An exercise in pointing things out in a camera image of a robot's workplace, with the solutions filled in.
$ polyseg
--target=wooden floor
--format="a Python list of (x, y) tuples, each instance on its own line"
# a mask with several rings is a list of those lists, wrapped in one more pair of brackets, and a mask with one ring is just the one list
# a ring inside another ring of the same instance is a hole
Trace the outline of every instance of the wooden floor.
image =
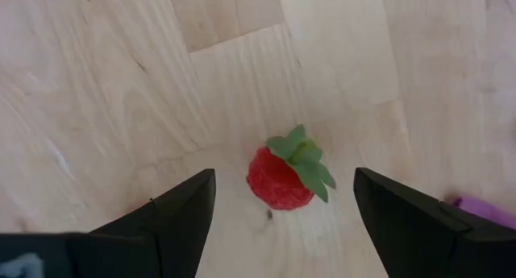
[[(0, 0), (0, 230), (91, 230), (203, 168), (198, 277), (386, 277), (367, 166), (516, 213), (516, 0)], [(338, 182), (273, 212), (254, 151), (305, 123)]]

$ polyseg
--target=red strawberry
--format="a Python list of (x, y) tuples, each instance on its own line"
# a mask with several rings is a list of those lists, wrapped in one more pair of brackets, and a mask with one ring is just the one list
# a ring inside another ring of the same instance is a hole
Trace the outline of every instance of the red strawberry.
[(320, 163), (321, 149), (308, 139), (305, 127), (295, 127), (287, 137), (272, 137), (249, 164), (247, 181), (252, 192), (275, 210), (307, 205), (314, 194), (328, 201), (325, 185), (335, 181)]
[(314, 197), (298, 174), (267, 147), (256, 152), (247, 181), (252, 192), (275, 210), (293, 210), (307, 205)]

